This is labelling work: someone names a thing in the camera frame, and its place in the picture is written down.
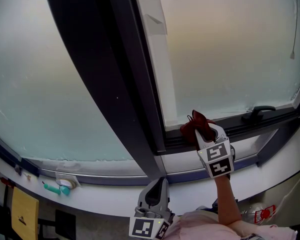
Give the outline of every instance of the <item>window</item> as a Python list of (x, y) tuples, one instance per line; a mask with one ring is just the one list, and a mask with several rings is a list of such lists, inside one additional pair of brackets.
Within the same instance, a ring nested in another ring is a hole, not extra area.
[[(257, 106), (276, 110), (242, 120)], [(203, 179), (179, 130), (193, 109), (224, 128), (236, 170), (276, 154), (300, 126), (300, 0), (0, 0), (11, 166), (102, 185)]]

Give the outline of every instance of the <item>window frame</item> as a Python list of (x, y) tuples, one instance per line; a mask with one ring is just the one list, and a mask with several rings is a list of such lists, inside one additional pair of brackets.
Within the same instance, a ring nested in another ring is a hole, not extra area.
[[(165, 131), (147, 38), (137, 0), (48, 0), (64, 45), (101, 113), (145, 172), (145, 176), (75, 174), (80, 182), (140, 186), (161, 176), (170, 183), (208, 178), (204, 169), (166, 173), (161, 156), (195, 150), (180, 130)], [(242, 115), (217, 120), (231, 142), (277, 130), (258, 152), (234, 163), (235, 170), (274, 156), (300, 127), (300, 90), (294, 106), (264, 112), (246, 124)], [(0, 157), (35, 175), (55, 177), (38, 168), (0, 140)]]

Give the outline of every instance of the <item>person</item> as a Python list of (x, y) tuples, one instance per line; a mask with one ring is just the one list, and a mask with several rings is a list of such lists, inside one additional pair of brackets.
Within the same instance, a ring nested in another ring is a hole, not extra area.
[(250, 224), (241, 219), (230, 177), (214, 178), (218, 214), (195, 210), (175, 216), (164, 240), (295, 240), (297, 232), (288, 227)]

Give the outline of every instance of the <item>green object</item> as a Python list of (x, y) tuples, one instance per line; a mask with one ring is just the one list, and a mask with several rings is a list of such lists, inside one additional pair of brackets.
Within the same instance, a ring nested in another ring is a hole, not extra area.
[(70, 189), (66, 186), (60, 186), (60, 190), (62, 193), (64, 193), (66, 196), (70, 194)]
[(44, 187), (46, 190), (49, 190), (49, 191), (51, 191), (51, 192), (54, 192), (54, 193), (56, 193), (56, 194), (58, 194), (58, 195), (61, 194), (60, 189), (59, 189), (59, 188), (56, 188), (56, 187), (54, 187), (54, 186), (50, 186), (50, 185), (48, 185), (48, 184), (44, 184), (43, 187)]

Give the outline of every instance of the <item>black window handle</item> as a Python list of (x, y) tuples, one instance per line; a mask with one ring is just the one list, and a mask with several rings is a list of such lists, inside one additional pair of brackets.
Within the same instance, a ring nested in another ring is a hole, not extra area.
[(276, 111), (274, 106), (255, 106), (252, 112), (246, 113), (241, 117), (245, 123), (253, 124), (260, 121), (264, 117), (264, 110)]

